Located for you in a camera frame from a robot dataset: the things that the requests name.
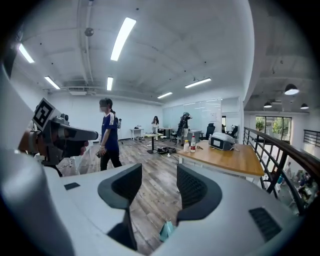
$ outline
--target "small bottle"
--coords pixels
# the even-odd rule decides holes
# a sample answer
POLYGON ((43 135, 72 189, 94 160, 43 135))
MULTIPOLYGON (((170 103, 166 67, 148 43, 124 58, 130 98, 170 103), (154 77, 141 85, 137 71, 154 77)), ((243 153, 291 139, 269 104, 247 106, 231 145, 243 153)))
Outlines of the small bottle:
POLYGON ((183 152, 189 152, 189 141, 187 139, 184 141, 183 152))
POLYGON ((195 137, 194 133, 192 133, 191 150, 190 150, 190 152, 196 152, 196 137, 195 137))

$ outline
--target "ceiling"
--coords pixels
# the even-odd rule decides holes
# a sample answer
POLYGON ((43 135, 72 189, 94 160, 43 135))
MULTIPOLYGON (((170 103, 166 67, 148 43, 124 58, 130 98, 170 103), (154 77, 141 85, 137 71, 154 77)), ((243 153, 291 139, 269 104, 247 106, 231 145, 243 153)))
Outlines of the ceiling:
POLYGON ((267 4, 265 7, 265 54, 259 78, 244 110, 262 111, 267 101, 272 104, 268 111, 305 112, 300 109, 302 103, 308 104, 309 110, 319 108, 318 66, 304 35, 278 6, 267 4), (285 95, 288 84, 296 85, 300 92, 285 95))
MULTIPOLYGON (((55 90, 44 76, 50 76, 62 89, 85 87, 91 94, 164 103, 199 90, 243 87, 243 67, 250 62, 247 53, 253 51, 247 43, 250 8, 243 3, 237 0, 44 1, 22 27, 21 42, 34 63, 28 63, 18 53, 14 66, 35 87, 50 93, 63 90, 55 90), (118 61, 113 61, 110 60, 113 46, 126 17, 136 20, 136 24, 118 61), (94 34, 85 36, 86 28, 93 28, 94 34), (108 76, 114 77, 114 81, 112 91, 107 92, 108 76), (211 82, 185 88, 208 77, 211 82), (157 99, 167 92, 172 95, 157 99)), ((278 50, 270 48, 269 52, 278 53, 278 50)), ((266 70, 268 65, 273 65, 271 57, 267 59, 270 60, 266 61, 266 70)))

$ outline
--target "wooden floor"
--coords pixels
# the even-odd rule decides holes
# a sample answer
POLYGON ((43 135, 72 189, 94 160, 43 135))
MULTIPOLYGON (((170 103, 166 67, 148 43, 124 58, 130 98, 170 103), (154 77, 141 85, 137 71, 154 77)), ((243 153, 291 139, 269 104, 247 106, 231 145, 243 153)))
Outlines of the wooden floor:
MULTIPOLYGON (((119 142, 120 161, 122 165, 142 164, 142 185, 131 206, 130 215, 134 237, 138 251, 149 255, 157 249, 161 242, 159 231, 166 220, 172 220, 176 225, 176 216, 182 209, 181 196, 177 189, 178 155, 162 158, 159 154, 148 154, 147 146, 151 140, 122 140, 119 142)), ((181 150, 182 147, 170 141, 154 141, 154 148, 172 147, 181 150)), ((78 171, 69 167, 68 159, 64 159, 58 168, 65 176, 98 172, 100 159, 95 156, 99 145, 88 148, 83 156, 78 171)))

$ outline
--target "black metal railing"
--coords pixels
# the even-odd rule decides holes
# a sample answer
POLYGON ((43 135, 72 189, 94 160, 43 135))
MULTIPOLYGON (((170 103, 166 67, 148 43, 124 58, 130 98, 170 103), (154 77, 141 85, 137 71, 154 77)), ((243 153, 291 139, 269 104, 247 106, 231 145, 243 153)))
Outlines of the black metal railing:
POLYGON ((303 142, 320 148, 320 131, 304 130, 303 142))
POLYGON ((243 144, 251 145, 253 147, 255 154, 263 166, 264 173, 268 177, 267 179, 263 179, 262 177, 260 178, 262 189, 266 189, 265 182, 270 182, 270 185, 266 191, 269 194, 273 192, 274 196, 278 198, 275 186, 280 176, 282 176, 292 193, 299 214, 303 215, 305 212, 304 202, 300 197, 298 190, 284 172, 285 162, 288 156, 291 157, 292 160, 296 161, 302 168, 304 168, 304 170, 309 173, 319 185, 320 161, 312 155, 294 148, 285 141, 247 127, 244 128, 243 144), (272 153, 276 149, 277 153, 276 157, 274 158, 272 153), (267 155, 266 163, 263 160, 264 154, 267 155), (271 162, 273 163, 273 167, 272 171, 270 172, 269 165, 271 162))

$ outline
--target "blue jersey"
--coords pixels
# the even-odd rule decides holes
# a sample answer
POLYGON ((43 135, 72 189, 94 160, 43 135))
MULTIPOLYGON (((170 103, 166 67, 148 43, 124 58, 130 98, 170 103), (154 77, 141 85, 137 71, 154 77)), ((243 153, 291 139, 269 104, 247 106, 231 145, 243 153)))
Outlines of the blue jersey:
POLYGON ((110 112, 103 118, 102 129, 101 129, 101 141, 105 135, 106 129, 110 129, 108 140, 105 143, 105 149, 107 151, 119 150, 118 145, 118 124, 115 115, 110 112))

